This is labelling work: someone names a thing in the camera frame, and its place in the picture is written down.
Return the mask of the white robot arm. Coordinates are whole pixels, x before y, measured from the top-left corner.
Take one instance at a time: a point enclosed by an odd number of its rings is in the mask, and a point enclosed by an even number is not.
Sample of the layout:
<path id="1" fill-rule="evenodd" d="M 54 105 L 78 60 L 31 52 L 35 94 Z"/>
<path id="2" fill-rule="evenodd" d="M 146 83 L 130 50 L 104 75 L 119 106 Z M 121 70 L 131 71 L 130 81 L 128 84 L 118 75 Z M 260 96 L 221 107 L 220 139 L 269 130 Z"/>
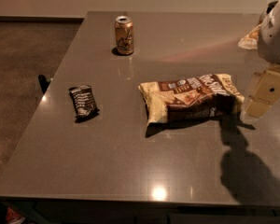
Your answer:
<path id="1" fill-rule="evenodd" d="M 251 79 L 241 113 L 241 119 L 246 123 L 261 118 L 280 98 L 280 0 L 260 24 L 258 54 L 269 66 Z"/>

